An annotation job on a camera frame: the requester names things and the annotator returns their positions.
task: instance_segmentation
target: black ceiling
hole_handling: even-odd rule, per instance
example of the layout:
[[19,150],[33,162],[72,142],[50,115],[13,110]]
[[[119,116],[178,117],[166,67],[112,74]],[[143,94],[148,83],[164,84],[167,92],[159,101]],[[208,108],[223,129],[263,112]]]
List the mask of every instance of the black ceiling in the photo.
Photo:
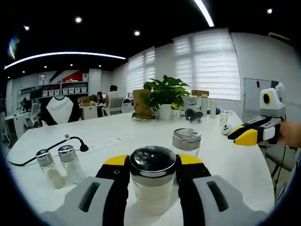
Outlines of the black ceiling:
[[[275,32],[292,38],[294,18],[288,1],[203,2],[214,27],[262,35]],[[152,46],[168,44],[175,37],[209,28],[193,0],[7,1],[4,8],[2,68],[14,61],[7,54],[13,36],[20,40],[15,60],[58,51],[105,53],[128,59]],[[270,15],[267,14],[269,8],[273,9]],[[82,23],[75,23],[76,16],[82,17]],[[134,36],[135,30],[140,31],[139,37]],[[103,70],[112,71],[125,62],[99,56],[48,56],[2,70],[1,78],[43,71],[98,68],[99,65]]]

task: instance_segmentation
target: window blind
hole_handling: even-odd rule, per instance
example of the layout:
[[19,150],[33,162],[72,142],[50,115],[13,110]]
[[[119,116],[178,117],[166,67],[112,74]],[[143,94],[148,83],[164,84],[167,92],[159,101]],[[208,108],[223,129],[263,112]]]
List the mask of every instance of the window blind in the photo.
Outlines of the window blind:
[[155,48],[146,50],[128,61],[127,93],[143,89],[146,81],[155,78]]
[[176,39],[174,49],[176,77],[191,89],[207,90],[213,99],[241,100],[238,60],[227,29]]

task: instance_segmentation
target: gray gripper part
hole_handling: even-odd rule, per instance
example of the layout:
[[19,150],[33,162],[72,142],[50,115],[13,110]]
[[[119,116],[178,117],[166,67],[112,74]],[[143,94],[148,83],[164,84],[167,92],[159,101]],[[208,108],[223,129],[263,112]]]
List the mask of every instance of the gray gripper part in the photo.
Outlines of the gray gripper part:
[[220,176],[193,179],[202,200],[206,226],[255,226],[267,213],[250,209],[240,191]]
[[114,180],[87,177],[65,196],[65,201],[54,212],[40,216],[50,225],[101,226],[106,198]]

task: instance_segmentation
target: white plant pot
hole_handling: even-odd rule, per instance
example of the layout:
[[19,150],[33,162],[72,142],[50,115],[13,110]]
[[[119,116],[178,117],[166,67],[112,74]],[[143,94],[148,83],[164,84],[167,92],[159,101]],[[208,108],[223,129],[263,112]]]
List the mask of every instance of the white plant pot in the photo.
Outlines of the white plant pot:
[[181,110],[180,109],[173,109],[173,119],[174,120],[181,119]]
[[171,120],[173,118],[171,104],[159,105],[158,115],[161,120]]

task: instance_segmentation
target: cardboard box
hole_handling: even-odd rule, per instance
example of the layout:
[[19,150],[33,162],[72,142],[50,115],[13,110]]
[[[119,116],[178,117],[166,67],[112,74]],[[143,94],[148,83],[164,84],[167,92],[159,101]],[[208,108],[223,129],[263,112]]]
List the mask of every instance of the cardboard box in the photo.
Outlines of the cardboard box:
[[204,90],[192,90],[191,91],[191,94],[193,96],[197,96],[197,97],[200,97],[202,94],[207,94],[209,96],[209,91],[204,91]]
[[82,106],[82,107],[91,106],[90,97],[81,97],[80,98],[80,106]]
[[145,104],[145,99],[150,99],[149,89],[138,89],[133,91],[134,110],[138,118],[151,119],[151,107]]

